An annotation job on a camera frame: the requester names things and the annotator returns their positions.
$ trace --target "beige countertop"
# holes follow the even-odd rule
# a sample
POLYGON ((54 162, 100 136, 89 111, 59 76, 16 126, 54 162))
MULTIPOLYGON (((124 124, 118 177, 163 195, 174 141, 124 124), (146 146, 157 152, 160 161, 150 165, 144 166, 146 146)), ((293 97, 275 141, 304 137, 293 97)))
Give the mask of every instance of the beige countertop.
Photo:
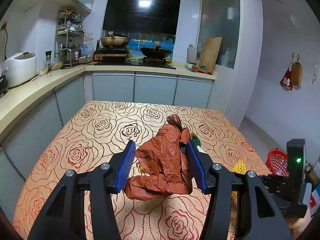
POLYGON ((61 69, 45 74, 31 82, 8 91, 2 98, 0 98, 0 134, 19 114, 21 114, 28 106, 34 103, 41 96, 68 79, 83 72, 135 71, 181 75, 208 80, 215 80, 216 78, 216 73, 213 73, 213 75, 194 73, 186 69, 182 63, 173 63, 172 65, 176 69, 125 65, 80 65, 70 69, 61 69))

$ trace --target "wok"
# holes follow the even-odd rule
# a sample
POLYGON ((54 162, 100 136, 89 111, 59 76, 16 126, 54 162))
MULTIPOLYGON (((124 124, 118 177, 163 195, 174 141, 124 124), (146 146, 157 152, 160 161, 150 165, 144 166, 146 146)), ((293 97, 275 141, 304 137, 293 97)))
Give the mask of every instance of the wok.
POLYGON ((108 34, 109 36, 100 39, 103 46, 124 47, 130 41, 130 39, 123 34, 113 32, 109 32, 108 34))
POLYGON ((164 48, 141 47, 141 52, 146 57, 162 59, 168 57, 171 53, 171 50, 164 48))

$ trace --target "frosted glass window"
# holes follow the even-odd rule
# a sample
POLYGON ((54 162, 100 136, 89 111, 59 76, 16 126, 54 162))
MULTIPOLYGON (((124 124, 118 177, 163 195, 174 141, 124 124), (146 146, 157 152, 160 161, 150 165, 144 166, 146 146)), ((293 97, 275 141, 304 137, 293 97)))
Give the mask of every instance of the frosted glass window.
POLYGON ((216 64, 235 67, 240 28, 240 0, 202 0, 202 15, 198 40, 200 57, 209 37, 222 37, 216 64))

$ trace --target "green scrubber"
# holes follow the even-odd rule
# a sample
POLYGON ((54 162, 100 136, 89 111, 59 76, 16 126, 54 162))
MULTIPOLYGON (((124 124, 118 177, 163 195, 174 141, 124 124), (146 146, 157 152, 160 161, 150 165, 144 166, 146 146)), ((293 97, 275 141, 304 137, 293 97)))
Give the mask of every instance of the green scrubber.
POLYGON ((191 135, 192 135, 192 140, 193 142, 195 143, 196 146, 201 146, 201 142, 198 138, 198 136, 194 133, 194 132, 191 132, 191 135))

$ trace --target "tablecloth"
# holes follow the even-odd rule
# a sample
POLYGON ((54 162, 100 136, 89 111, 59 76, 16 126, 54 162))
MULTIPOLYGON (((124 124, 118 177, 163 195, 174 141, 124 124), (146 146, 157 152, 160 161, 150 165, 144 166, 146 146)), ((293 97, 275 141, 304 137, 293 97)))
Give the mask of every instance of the tablecloth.
MULTIPOLYGON (((127 142, 137 147, 156 135, 167 116, 178 114, 183 126, 195 132, 212 160, 231 169, 243 160, 247 170, 268 174, 268 169, 244 136, 219 111, 183 106, 91 101, 63 127, 34 166, 25 182, 13 226, 27 239, 46 199, 63 174, 92 171, 108 162, 127 142)), ((137 158, 129 176, 143 174, 137 158)), ((139 201, 123 192, 112 196, 122 240, 196 240, 200 237, 210 195, 203 195, 193 179, 191 195, 139 201)), ((234 237, 236 210, 232 207, 228 239, 234 237)), ((85 193, 87 239, 93 239, 90 193, 85 193)))

